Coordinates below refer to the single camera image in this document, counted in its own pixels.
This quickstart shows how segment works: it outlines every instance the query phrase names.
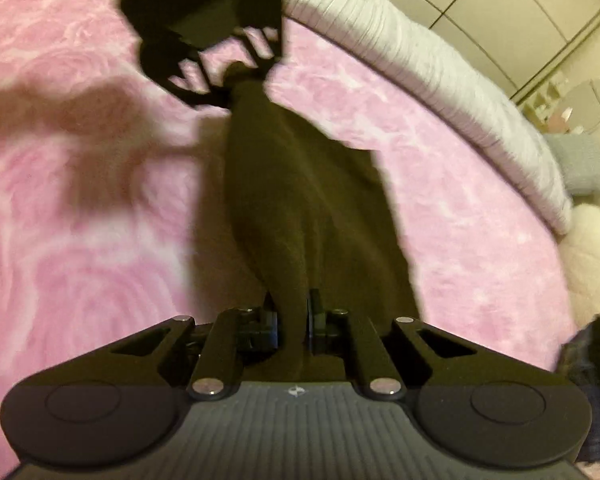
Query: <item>ridged rubber surface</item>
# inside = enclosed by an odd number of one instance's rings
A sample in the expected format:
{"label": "ridged rubber surface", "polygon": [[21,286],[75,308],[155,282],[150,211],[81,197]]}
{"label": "ridged rubber surface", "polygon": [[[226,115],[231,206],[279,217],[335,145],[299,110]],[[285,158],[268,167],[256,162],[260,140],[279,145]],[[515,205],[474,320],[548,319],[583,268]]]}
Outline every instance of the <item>ridged rubber surface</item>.
{"label": "ridged rubber surface", "polygon": [[573,465],[497,472],[433,447],[390,402],[350,384],[243,383],[196,404],[162,447],[110,470],[66,473],[25,465],[14,480],[582,480]]}

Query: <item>dark fabric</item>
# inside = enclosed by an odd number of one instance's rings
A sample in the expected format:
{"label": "dark fabric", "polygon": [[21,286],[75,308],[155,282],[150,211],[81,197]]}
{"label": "dark fabric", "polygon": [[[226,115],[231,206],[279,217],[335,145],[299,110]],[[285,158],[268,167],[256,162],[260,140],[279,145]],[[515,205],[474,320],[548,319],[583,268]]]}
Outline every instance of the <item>dark fabric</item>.
{"label": "dark fabric", "polygon": [[409,266],[371,153],[273,104],[260,81],[238,81],[225,79],[234,99],[226,201],[234,237],[271,293],[285,336],[253,373],[306,380],[316,368],[302,350],[308,291],[320,291],[325,309],[359,312],[385,331],[394,317],[418,317]]}
{"label": "dark fabric", "polygon": [[600,462],[600,316],[562,348],[558,372],[586,394],[592,425],[578,455],[579,462]]}

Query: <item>circular pad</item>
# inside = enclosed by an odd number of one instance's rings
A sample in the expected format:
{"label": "circular pad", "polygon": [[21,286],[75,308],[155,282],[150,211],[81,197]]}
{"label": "circular pad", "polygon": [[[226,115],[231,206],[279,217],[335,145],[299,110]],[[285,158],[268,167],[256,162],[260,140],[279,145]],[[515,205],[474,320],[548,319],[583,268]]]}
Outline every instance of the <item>circular pad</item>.
{"label": "circular pad", "polygon": [[103,381],[18,384],[0,407],[0,422],[19,454],[51,466],[110,465],[156,444],[176,421],[168,385]]}
{"label": "circular pad", "polygon": [[471,358],[446,360],[420,391],[415,415],[433,441],[496,468],[575,459],[590,425],[590,406],[577,386],[543,370],[472,367]]}
{"label": "circular pad", "polygon": [[46,398],[46,408],[65,422],[93,422],[110,415],[120,400],[120,391],[113,384],[80,381],[58,386]]}
{"label": "circular pad", "polygon": [[525,424],[544,413],[544,397],[526,384],[500,381],[478,386],[472,396],[474,410],[500,424]]}

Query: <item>bed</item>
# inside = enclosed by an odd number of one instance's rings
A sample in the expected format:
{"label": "bed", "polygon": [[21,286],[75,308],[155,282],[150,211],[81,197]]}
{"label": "bed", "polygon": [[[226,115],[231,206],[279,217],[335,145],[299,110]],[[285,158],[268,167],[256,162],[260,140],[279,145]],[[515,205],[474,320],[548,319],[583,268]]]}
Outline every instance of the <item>bed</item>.
{"label": "bed", "polygon": [[[427,322],[551,368],[576,327],[552,234],[570,202],[546,146],[386,0],[373,0],[375,29],[337,8],[355,0],[326,1],[286,0],[270,96],[376,151]],[[390,18],[409,56],[382,47]],[[136,43],[114,0],[0,0],[0,402],[21,378],[176,314],[209,322],[262,300],[223,209],[227,114],[159,89]],[[207,59],[217,72],[234,53]],[[0,431],[0,478],[15,465]]]}

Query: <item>round mirror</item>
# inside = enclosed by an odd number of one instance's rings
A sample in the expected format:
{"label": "round mirror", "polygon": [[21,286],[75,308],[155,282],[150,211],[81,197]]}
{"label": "round mirror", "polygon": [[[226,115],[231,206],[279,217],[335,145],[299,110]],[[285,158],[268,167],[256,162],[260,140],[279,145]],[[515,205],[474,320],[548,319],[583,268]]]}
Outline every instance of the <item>round mirror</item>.
{"label": "round mirror", "polygon": [[580,83],[558,102],[547,121],[551,133],[590,134],[600,124],[600,79]]}

